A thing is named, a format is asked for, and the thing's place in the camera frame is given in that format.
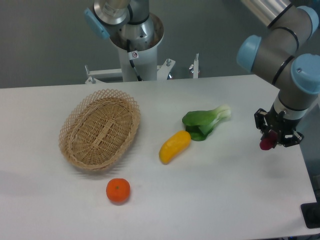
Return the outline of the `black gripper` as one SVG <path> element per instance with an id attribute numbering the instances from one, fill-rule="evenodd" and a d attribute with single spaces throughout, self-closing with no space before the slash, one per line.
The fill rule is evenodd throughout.
<path id="1" fill-rule="evenodd" d="M 277 144 L 285 148 L 299 145 L 304 139 L 304 135 L 296 131 L 296 127 L 306 109 L 296 110 L 274 101 L 269 112 L 259 108 L 254 114 L 255 126 L 265 137 L 270 132 L 277 135 Z"/>

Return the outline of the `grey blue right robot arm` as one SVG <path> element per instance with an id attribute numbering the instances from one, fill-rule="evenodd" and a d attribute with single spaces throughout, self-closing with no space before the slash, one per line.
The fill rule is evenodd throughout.
<path id="1" fill-rule="evenodd" d="M 236 61 L 279 89 L 270 111 L 259 109 L 256 128 L 263 139 L 284 146 L 295 145 L 304 136 L 296 130 L 320 93 L 320 57 L 305 53 L 295 56 L 319 26 L 318 13 L 311 7 L 295 7 L 289 0 L 244 0 L 242 3 L 269 29 L 262 38 L 249 36 Z"/>

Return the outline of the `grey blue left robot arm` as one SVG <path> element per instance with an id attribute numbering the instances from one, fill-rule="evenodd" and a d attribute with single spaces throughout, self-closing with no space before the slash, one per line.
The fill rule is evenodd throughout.
<path id="1" fill-rule="evenodd" d="M 249 36 L 240 46 L 236 61 L 245 70 L 278 88 L 269 111 L 258 109 L 255 126 L 262 150 L 276 145 L 291 147 L 303 140 L 296 130 L 306 114 L 311 94 L 307 90 L 308 56 L 294 53 L 313 34 L 318 14 L 310 7 L 295 7 L 288 0 L 246 0 L 244 5 L 270 33 L 266 38 Z M 166 64 L 157 67 L 157 46 L 164 31 L 150 13 L 147 0 L 96 0 L 84 18 L 101 39 L 118 48 L 122 78 L 126 82 L 166 80 Z"/>

